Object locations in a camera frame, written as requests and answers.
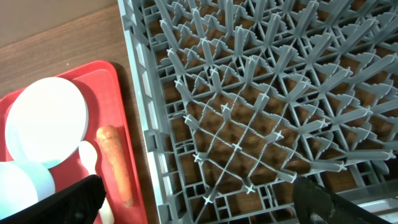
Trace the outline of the light blue rice bowl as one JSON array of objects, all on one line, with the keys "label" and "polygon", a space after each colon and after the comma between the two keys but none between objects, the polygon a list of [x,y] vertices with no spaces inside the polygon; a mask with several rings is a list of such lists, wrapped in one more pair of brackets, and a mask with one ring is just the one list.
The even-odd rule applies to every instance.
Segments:
[{"label": "light blue rice bowl", "polygon": [[2,220],[54,193],[54,179],[43,164],[32,161],[1,162]]}]

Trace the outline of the orange carrot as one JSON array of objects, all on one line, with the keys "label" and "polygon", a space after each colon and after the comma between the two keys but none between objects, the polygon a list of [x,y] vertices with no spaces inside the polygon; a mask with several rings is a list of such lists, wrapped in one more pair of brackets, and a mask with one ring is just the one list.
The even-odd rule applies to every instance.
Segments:
[{"label": "orange carrot", "polygon": [[96,139],[111,166],[123,205],[132,207],[134,199],[131,181],[124,157],[121,136],[117,128],[112,125],[100,127],[96,132]]}]

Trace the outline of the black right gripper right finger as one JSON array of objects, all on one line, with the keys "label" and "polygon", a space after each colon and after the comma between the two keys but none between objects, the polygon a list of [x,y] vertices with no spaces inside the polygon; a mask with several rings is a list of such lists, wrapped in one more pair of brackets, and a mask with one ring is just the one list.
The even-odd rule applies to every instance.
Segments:
[{"label": "black right gripper right finger", "polygon": [[386,222],[306,177],[295,179],[292,200],[300,223],[313,223],[313,214],[330,224]]}]

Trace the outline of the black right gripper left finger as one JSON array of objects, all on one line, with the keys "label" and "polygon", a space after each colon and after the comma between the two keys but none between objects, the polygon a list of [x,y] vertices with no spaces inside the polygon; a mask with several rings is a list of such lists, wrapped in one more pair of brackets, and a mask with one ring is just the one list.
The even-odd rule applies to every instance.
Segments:
[{"label": "black right gripper left finger", "polygon": [[1,224],[93,224],[106,198],[103,180],[89,175],[44,200],[1,220]]}]

